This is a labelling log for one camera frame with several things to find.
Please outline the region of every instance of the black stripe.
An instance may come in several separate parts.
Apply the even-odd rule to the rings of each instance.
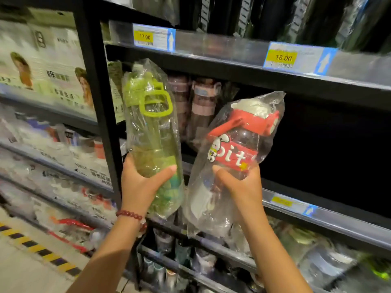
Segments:
[[[48,249],[43,249],[41,251],[36,252],[39,256],[43,257],[46,255],[49,255],[52,253],[52,251],[49,251]]]
[[[78,268],[78,267],[74,267],[74,268],[71,268],[70,270],[67,270],[66,271],[68,274],[70,274],[71,276],[75,277],[77,276],[79,273],[81,273],[81,269]]]
[[[8,229],[11,229],[11,227],[8,227],[8,226],[6,226],[6,225],[0,226],[0,231],[6,231],[6,230],[8,230]]]
[[[11,234],[9,237],[12,238],[12,239],[18,239],[20,237],[23,237],[24,235],[17,232],[17,233],[14,233],[14,234]]]
[[[38,243],[35,242],[35,241],[26,241],[25,243],[22,243],[22,245],[23,245],[23,246],[26,246],[27,248],[30,248],[30,247],[32,247],[32,246],[38,245]]]
[[[68,263],[68,261],[66,261],[65,259],[62,259],[62,258],[59,258],[59,259],[51,261],[51,264],[54,264],[56,266],[60,266],[60,265],[63,265],[65,263]]]

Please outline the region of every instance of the person's left hand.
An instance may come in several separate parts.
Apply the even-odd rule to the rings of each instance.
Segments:
[[[150,204],[155,198],[156,191],[167,182],[176,172],[177,166],[172,165],[145,178],[134,166],[131,153],[128,153],[122,171],[122,210],[135,212],[143,217],[147,214]]]

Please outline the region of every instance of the yellow stripe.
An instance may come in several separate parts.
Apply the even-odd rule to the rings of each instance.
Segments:
[[[10,235],[12,235],[14,233],[18,233],[18,232],[19,232],[18,230],[11,228],[11,229],[2,231],[1,234],[4,236],[10,236]]]
[[[70,270],[70,269],[75,268],[75,267],[76,267],[76,265],[70,264],[68,262],[68,263],[64,263],[64,264],[61,264],[60,266],[58,266],[58,269],[60,271],[66,272],[67,270]]]
[[[15,242],[17,242],[19,245],[25,243],[26,241],[31,241],[31,238],[28,236],[23,236],[15,240]]]
[[[42,256],[42,258],[48,262],[61,258],[61,256],[51,253],[49,255]]]
[[[43,249],[45,249],[45,247],[42,246],[42,245],[40,245],[40,244],[28,248],[28,250],[29,250],[30,252],[33,252],[33,253],[38,252],[38,251],[41,251],[41,250],[43,250]]]

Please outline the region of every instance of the red beaded bracelet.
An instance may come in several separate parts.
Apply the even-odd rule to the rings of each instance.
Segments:
[[[120,215],[124,215],[124,216],[128,216],[128,217],[132,217],[136,220],[139,220],[140,223],[142,224],[141,228],[140,228],[140,232],[144,232],[146,229],[147,229],[147,222],[145,221],[145,219],[143,218],[143,216],[139,215],[139,214],[136,214],[134,212],[130,212],[130,211],[127,211],[127,210],[119,210],[115,213],[115,215],[118,217]]]

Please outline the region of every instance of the hand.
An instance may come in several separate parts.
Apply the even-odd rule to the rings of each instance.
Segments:
[[[132,154],[128,153],[121,177],[121,209],[135,212],[145,217],[150,204],[155,198],[156,191],[174,175],[176,169],[177,166],[172,165],[150,178],[145,178],[137,172]]]
[[[254,164],[248,176],[243,180],[238,180],[233,177],[221,166],[214,165],[212,169],[216,177],[231,192],[232,199],[242,217],[244,215],[251,216],[260,211],[264,212],[262,205],[261,173],[258,164]]]

